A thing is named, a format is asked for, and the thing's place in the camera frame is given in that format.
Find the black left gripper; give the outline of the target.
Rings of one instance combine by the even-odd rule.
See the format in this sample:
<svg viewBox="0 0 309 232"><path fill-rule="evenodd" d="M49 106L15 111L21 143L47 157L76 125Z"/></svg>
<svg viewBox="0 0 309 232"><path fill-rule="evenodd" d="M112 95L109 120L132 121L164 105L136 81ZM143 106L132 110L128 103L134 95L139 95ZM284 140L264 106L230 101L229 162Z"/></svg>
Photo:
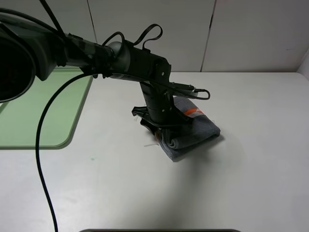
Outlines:
<svg viewBox="0 0 309 232"><path fill-rule="evenodd" d="M156 140L161 140L167 145L177 145L182 135L181 125L191 124L193 119L186 116L175 105L173 95L165 87L140 82L140 87L146 105L134 107L133 116L142 118L140 124L144 126Z"/></svg>

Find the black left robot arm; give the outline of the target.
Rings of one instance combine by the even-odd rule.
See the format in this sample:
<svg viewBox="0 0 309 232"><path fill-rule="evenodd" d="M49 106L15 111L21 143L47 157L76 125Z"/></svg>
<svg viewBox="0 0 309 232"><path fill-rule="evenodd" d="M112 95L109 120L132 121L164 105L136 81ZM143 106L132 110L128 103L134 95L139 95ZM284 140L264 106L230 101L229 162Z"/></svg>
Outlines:
<svg viewBox="0 0 309 232"><path fill-rule="evenodd" d="M0 101L21 97L35 77L45 81L57 66L78 67L82 76L139 82L146 105L133 108L132 114L140 116L150 131L177 131L192 122L176 107L173 97L193 98L195 89L170 82L171 65L165 58L126 39L97 44L64 34L29 15L1 9Z"/></svg>

